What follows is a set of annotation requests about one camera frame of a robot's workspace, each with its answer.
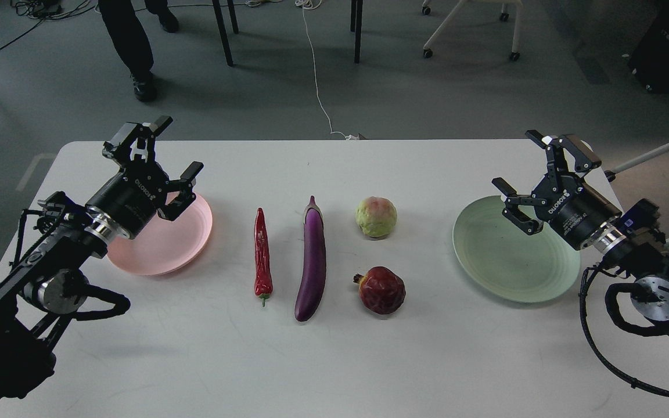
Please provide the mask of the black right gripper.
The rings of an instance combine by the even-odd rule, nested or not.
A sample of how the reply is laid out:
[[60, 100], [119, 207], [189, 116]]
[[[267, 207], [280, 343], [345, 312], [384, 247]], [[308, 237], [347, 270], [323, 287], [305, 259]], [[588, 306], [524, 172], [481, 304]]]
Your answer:
[[[623, 212], [602, 194], [588, 187], [582, 178], [602, 166], [602, 160], [577, 135], [542, 135], [535, 129], [525, 132], [526, 137], [546, 153], [547, 174], [528, 194], [518, 194], [504, 178], [493, 178], [491, 183], [502, 194], [505, 219], [526, 235], [542, 231], [541, 223], [521, 211], [520, 206], [532, 206], [541, 221], [546, 222], [571, 248], [581, 250], [606, 222], [613, 222]], [[574, 160], [573, 172], [566, 156]]]

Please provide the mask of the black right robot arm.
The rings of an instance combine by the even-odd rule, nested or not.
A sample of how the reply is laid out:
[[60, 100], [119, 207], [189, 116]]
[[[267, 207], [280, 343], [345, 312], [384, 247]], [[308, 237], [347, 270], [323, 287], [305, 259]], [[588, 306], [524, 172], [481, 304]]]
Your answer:
[[504, 178], [493, 185], [504, 201], [503, 216], [526, 235], [549, 226], [576, 251], [595, 248], [602, 256], [585, 268], [578, 292], [580, 321], [592, 351], [603, 366], [634, 389], [669, 398], [669, 391], [636, 379], [610, 363], [597, 348], [587, 321], [587, 296], [595, 278], [624, 281], [608, 286], [606, 312], [620, 330], [642, 337], [669, 338], [669, 250], [659, 229], [658, 206], [640, 200], [627, 212], [586, 183], [602, 162], [574, 135], [545, 136], [536, 130], [526, 137], [546, 154], [546, 172], [529, 194], [520, 194]]

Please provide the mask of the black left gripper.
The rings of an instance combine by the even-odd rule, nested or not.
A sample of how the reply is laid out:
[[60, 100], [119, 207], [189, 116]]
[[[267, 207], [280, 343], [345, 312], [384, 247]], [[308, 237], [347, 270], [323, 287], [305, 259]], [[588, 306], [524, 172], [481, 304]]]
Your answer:
[[109, 141], [102, 156], [119, 170], [86, 203], [93, 218], [103, 217], [117, 235], [133, 240], [154, 215], [175, 221], [196, 200], [196, 177], [204, 164], [193, 161], [180, 178], [169, 180], [156, 162], [156, 139], [173, 123], [170, 116], [154, 122], [125, 122]]

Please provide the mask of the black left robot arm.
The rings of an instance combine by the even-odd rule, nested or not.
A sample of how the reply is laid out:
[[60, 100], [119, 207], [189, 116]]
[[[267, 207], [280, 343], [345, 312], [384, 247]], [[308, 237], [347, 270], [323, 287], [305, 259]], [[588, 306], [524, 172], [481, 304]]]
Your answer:
[[22, 211], [18, 236], [30, 215], [39, 217], [41, 236], [27, 251], [17, 243], [0, 282], [0, 400], [22, 399], [54, 374], [53, 350], [71, 321], [113, 318], [130, 308], [126, 296], [90, 284], [81, 267], [106, 256], [115, 238], [136, 238], [156, 216], [176, 220], [196, 199], [202, 163], [172, 180], [156, 161], [157, 136], [170, 124], [169, 116], [124, 124], [102, 151], [118, 172], [83, 206], [56, 192], [39, 210]]

